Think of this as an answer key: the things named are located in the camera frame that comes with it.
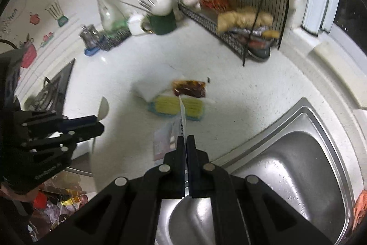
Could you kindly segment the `white plastic spoon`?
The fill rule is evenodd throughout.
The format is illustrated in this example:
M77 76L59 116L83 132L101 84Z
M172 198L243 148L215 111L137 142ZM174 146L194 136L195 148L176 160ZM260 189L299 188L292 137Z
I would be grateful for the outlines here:
M109 102L104 96L102 96L97 115L98 121L102 121L108 115L108 113L109 113Z

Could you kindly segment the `white printed sachet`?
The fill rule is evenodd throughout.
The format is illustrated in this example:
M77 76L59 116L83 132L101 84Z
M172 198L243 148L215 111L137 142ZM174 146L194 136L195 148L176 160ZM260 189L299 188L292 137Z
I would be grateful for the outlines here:
M170 118L160 129L155 131L153 135L153 160L161 161L165 154L176 149L177 138L184 137L186 140L186 122L185 113L175 116L163 116Z

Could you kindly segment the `yellow scrub brush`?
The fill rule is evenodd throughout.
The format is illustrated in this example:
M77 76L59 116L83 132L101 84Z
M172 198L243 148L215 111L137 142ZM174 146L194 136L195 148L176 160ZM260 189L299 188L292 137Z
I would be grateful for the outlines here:
M200 121L205 112L202 100L175 96L158 96L148 103L147 108L158 116L171 117L185 113L186 119L191 121Z

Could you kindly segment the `brown sauce packet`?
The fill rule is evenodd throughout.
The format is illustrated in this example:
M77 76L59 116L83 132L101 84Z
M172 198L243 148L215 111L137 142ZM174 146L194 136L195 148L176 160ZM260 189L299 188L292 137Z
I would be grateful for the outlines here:
M174 95L186 95L194 98L206 97L206 82L195 80L175 80L172 82Z

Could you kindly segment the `white paper towel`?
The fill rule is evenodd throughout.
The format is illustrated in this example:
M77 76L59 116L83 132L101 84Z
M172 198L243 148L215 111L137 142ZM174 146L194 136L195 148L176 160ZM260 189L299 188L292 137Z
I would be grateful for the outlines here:
M148 103L165 90L170 89L173 81L183 78L182 72L170 65L156 65L145 71L142 77L132 84L132 89L136 95Z

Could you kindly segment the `steel wool scrubber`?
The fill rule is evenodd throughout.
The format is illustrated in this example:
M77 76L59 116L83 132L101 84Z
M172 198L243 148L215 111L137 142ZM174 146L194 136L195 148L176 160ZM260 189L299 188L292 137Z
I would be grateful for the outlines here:
M105 31L100 31L100 34L101 39L98 42L97 47L100 50L106 52L119 46L132 35L128 28L120 28L120 30L112 34L107 34Z

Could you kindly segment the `small steel teapot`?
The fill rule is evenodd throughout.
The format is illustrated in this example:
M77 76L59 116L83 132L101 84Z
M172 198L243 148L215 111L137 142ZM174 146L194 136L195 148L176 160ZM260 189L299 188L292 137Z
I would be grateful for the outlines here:
M79 36L83 40L85 48L88 50L97 47L101 39L100 33L93 24L83 25Z

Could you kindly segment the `stainless steel sink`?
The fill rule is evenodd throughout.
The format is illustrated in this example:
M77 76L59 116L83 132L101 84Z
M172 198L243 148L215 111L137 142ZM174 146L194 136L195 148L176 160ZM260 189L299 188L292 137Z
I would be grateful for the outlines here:
M258 176L332 243L350 234L354 198L347 168L307 99L215 164L237 177ZM214 243L209 199L162 202L156 244Z

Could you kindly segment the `glass carafe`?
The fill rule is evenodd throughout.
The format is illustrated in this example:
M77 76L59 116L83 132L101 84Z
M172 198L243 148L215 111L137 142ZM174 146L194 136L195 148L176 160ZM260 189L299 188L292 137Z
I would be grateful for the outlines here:
M96 0L103 30L113 35L127 27L127 18L112 0Z

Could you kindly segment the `white lidded jar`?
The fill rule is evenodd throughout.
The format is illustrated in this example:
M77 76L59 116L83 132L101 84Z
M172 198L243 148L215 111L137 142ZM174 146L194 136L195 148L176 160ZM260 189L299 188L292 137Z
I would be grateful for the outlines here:
M145 16L142 14L132 14L128 18L128 29L133 36L140 36L148 33L148 31L143 28L143 23Z

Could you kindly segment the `dark green mug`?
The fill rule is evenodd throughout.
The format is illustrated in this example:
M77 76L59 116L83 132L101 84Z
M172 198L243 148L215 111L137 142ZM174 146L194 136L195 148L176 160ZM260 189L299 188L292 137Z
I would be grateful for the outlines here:
M174 12L166 16L148 15L143 19L141 28L155 35L169 34L177 28Z

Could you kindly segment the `white rice spoon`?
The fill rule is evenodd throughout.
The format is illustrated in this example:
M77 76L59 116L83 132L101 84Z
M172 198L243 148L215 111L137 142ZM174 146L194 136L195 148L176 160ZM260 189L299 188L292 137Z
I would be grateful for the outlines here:
M172 11L173 0L156 0L152 13L156 16L166 16Z

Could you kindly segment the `ginger root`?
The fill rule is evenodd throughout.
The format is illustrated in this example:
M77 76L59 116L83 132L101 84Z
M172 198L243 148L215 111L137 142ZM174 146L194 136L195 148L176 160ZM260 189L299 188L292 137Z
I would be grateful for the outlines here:
M217 32L226 32L232 28L272 27L273 22L274 18L270 13L257 12L253 7L244 7L220 13L217 18Z

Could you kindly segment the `orange dish cloth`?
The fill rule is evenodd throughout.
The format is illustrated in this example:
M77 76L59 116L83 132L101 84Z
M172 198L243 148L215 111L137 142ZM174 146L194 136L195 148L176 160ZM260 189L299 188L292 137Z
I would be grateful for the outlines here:
M355 206L353 208L353 213L354 213L354 222L353 222L353 226L356 227L360 221L364 218L365 214L366 214L366 198L367 198L367 191L363 190L356 203Z

